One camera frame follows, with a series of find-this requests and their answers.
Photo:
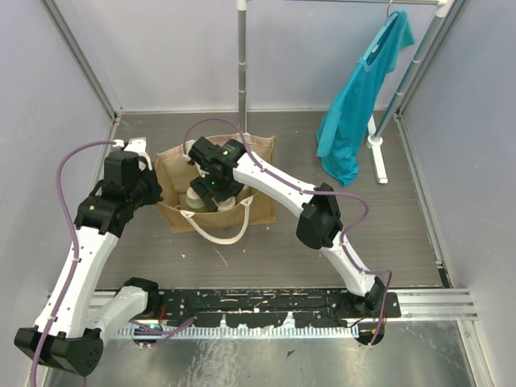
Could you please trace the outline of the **tan canvas tote bag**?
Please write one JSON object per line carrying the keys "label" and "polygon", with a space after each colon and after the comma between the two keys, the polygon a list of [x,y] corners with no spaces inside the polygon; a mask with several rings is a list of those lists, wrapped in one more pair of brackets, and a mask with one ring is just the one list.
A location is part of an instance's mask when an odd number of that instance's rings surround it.
{"label": "tan canvas tote bag", "polygon": [[163,200],[157,210],[169,224],[171,232],[196,231],[217,244],[233,244],[245,234],[249,225],[272,224],[277,220],[276,202],[260,191],[245,188],[235,197],[231,208],[217,212],[195,212],[187,205],[190,182],[201,174],[188,164],[184,152],[193,145],[188,140],[156,155],[156,176],[162,188]]}

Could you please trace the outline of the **cream short bottle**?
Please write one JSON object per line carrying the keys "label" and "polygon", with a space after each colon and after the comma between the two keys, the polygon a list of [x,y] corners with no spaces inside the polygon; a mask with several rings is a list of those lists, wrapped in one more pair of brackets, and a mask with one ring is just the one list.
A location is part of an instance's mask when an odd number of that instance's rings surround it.
{"label": "cream short bottle", "polygon": [[217,202],[217,211],[223,212],[223,211],[230,210],[230,209],[234,208],[236,206],[236,204],[237,204],[237,202],[236,202],[235,196],[231,196],[226,200]]}

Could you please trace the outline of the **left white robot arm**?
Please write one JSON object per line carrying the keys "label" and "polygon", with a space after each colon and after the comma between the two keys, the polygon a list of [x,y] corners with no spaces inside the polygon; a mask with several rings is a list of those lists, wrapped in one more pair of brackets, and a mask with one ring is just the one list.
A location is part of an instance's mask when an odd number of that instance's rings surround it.
{"label": "left white robot arm", "polygon": [[145,151],[129,146],[104,160],[104,177],[77,208],[72,244],[50,298],[33,326],[18,329],[14,345],[34,368],[42,365],[87,377],[105,344],[130,319],[155,318],[159,286],[132,277],[99,310],[90,313],[103,267],[135,212],[162,199],[154,165]]}

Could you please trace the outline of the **olive green bottle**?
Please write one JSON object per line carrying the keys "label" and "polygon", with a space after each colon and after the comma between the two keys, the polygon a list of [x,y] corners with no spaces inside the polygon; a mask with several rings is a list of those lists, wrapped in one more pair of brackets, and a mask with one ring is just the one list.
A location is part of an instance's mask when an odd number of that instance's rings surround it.
{"label": "olive green bottle", "polygon": [[206,213],[209,211],[207,205],[198,196],[192,187],[189,187],[185,194],[185,201],[188,209],[197,213]]}

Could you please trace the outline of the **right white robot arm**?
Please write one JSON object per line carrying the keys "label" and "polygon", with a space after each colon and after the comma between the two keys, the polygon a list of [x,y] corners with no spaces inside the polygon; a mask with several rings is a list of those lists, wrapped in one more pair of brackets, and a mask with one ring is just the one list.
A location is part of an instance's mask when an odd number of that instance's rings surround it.
{"label": "right white robot arm", "polygon": [[272,166],[237,139],[217,145],[205,137],[184,146],[189,164],[201,175],[190,186],[210,211],[249,186],[283,205],[298,220],[296,236],[321,252],[355,295],[357,314],[370,318],[385,308],[389,285],[381,273],[367,268],[351,246],[337,202],[338,192],[323,183],[311,185]]}

